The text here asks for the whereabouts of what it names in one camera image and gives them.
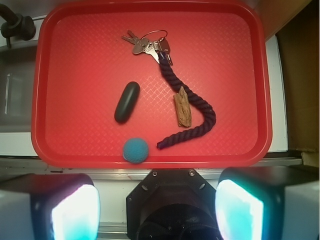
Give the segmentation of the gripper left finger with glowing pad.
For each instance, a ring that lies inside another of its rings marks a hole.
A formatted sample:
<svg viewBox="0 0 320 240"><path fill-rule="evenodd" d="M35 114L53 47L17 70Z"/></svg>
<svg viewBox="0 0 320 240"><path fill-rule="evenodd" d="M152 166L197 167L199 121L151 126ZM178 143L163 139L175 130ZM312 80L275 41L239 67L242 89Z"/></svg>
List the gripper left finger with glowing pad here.
<svg viewBox="0 0 320 240"><path fill-rule="evenodd" d="M100 195L77 174L25 174L0 181L2 240L95 240Z"/></svg>

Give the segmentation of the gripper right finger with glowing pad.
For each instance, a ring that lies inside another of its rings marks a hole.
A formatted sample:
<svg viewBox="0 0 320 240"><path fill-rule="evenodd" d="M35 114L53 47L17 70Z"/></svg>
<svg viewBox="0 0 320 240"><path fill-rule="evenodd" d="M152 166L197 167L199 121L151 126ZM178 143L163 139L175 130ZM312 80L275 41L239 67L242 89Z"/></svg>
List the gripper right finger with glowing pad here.
<svg viewBox="0 0 320 240"><path fill-rule="evenodd" d="M318 240L319 168L228 167L218 180L215 215L224 240Z"/></svg>

